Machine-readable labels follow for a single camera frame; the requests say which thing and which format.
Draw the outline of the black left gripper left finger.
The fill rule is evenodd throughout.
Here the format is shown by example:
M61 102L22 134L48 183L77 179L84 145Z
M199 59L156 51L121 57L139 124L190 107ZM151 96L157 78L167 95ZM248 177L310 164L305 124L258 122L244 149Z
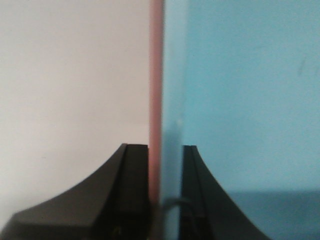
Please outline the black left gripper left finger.
M3 240L145 240L150 231L148 147L122 144L62 194L15 213Z

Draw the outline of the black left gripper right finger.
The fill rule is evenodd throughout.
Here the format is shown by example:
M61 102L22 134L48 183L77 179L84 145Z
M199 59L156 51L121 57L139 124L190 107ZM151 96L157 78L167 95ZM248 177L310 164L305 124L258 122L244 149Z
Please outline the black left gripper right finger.
M183 147L181 240L267 240L223 190L195 145Z

